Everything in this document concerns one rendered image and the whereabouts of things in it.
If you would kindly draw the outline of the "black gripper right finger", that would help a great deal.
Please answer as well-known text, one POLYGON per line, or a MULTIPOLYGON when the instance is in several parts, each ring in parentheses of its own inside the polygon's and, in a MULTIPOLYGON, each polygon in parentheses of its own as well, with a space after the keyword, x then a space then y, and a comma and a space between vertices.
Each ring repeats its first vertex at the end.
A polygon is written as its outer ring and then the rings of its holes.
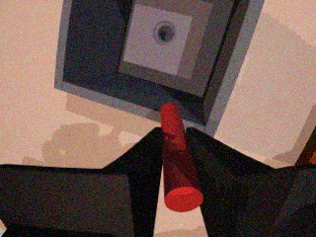
POLYGON ((316 202, 316 165, 274 169, 196 127, 186 135, 208 237, 281 237, 297 209, 316 202))

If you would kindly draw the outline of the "red peg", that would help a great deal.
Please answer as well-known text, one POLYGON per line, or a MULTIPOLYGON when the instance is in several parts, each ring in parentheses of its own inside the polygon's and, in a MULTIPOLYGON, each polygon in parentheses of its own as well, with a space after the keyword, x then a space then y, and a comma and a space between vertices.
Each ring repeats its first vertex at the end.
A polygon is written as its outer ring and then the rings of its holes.
POLYGON ((198 182, 193 153, 183 125, 181 111, 175 103, 161 108, 163 127, 163 189, 165 204, 173 212, 189 212, 201 205, 202 192, 198 182))

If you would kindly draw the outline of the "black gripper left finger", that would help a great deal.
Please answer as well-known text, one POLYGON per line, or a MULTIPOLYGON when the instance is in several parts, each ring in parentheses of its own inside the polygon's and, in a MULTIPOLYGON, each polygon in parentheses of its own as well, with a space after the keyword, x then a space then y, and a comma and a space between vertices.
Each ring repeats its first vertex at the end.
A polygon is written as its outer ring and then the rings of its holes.
POLYGON ((103 169, 0 165, 0 220, 37 228, 153 237, 163 166, 155 126, 103 169))

